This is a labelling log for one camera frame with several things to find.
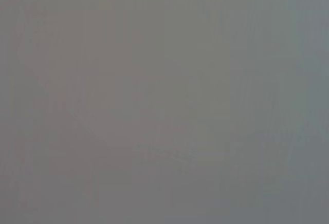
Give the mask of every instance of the gray surface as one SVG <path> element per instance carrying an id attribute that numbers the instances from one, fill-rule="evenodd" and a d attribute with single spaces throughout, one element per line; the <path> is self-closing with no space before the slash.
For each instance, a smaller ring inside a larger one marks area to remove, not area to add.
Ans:
<path id="1" fill-rule="evenodd" d="M 0 0 L 1 223 L 328 223 L 329 0 Z"/>

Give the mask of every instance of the blurry background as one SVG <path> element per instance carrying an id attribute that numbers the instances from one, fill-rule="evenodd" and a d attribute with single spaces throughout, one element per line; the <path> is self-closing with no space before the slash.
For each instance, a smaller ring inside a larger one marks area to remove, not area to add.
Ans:
<path id="1" fill-rule="evenodd" d="M 329 0 L 0 0 L 1 223 L 327 223 Z"/>

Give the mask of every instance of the gray wall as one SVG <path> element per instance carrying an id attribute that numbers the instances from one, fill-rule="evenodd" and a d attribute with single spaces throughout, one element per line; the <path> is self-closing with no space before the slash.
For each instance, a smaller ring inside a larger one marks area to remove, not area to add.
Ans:
<path id="1" fill-rule="evenodd" d="M 327 223 L 329 0 L 0 0 L 1 223 Z"/>

